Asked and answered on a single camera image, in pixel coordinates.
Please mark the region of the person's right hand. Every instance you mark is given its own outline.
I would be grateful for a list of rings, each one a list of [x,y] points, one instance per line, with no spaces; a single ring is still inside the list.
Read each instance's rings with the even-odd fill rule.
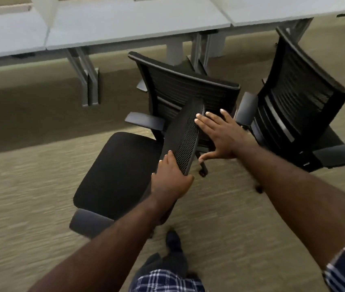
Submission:
[[[227,122],[227,132],[205,132],[205,115],[196,114],[195,124],[213,141],[214,151],[220,159],[238,158],[243,152],[259,148],[252,135],[236,123],[224,109],[220,109],[221,118]]]

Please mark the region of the person's left hand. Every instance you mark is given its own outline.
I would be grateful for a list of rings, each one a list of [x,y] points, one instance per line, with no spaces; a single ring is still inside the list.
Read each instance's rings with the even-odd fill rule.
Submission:
[[[176,201],[182,196],[177,196],[178,182],[184,175],[176,161],[175,155],[171,150],[164,155],[162,160],[168,160],[170,172],[165,180],[158,180],[158,166],[155,173],[151,176],[151,195],[163,201]]]

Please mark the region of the black mesh-back office chair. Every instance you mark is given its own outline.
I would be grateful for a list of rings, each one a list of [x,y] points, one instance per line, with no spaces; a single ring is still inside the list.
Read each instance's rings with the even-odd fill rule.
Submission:
[[[314,172],[345,166],[345,143],[330,127],[345,103],[345,87],[307,55],[285,28],[258,94],[245,92],[235,121],[257,143]]]
[[[215,150],[212,140],[194,123],[196,114],[224,109],[236,112],[240,85],[210,78],[129,52],[146,85],[149,113],[130,112],[125,122],[151,130],[162,142],[163,151],[172,150],[183,173],[188,173],[194,157]]]
[[[151,174],[169,151],[187,176],[199,142],[199,127],[194,119],[204,113],[202,98],[189,100],[161,141],[129,132],[114,133],[73,197],[77,210],[69,228],[92,239],[110,227],[150,195]]]

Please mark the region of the person's left forearm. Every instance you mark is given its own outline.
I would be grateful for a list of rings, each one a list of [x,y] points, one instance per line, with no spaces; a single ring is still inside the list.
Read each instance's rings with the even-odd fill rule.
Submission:
[[[118,292],[152,230],[181,196],[177,191],[151,193],[28,292]]]

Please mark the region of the person's right forearm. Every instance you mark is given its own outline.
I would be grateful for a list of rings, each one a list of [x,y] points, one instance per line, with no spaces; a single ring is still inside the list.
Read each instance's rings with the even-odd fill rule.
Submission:
[[[253,141],[235,142],[236,157],[260,183],[283,221],[324,270],[345,247],[345,192]]]

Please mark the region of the black shoe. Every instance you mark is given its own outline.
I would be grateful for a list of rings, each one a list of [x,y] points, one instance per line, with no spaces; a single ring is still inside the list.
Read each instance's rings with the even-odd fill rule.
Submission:
[[[168,230],[165,245],[169,253],[183,253],[180,237],[174,229]]]

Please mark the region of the dark trousers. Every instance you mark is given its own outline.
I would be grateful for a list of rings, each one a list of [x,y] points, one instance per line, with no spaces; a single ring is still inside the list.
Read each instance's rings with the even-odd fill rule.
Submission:
[[[188,274],[188,261],[183,251],[170,251],[166,256],[161,257],[157,252],[152,254],[145,263],[137,270],[132,278],[132,282],[141,276],[149,274],[154,270],[167,270],[182,278]]]

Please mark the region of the grey office desk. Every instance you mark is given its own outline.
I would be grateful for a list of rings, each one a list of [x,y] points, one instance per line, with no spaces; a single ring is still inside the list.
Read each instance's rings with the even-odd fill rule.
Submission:
[[[0,6],[0,58],[45,50],[47,33],[32,4]]]
[[[91,54],[166,45],[166,62],[181,64],[183,43],[191,41],[194,64],[201,32],[228,28],[230,21],[211,0],[59,1],[45,43],[62,50],[81,82],[83,107],[100,103],[99,69]]]
[[[273,31],[285,27],[299,42],[315,17],[345,13],[345,0],[210,0],[227,18],[229,26],[195,35],[190,63],[207,75],[210,57],[222,55],[229,36]]]

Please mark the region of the white partition panel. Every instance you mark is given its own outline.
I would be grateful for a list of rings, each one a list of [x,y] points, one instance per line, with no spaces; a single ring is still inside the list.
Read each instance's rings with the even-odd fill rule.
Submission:
[[[55,16],[59,7],[59,0],[31,0],[34,9],[41,15],[47,27],[54,24]]]

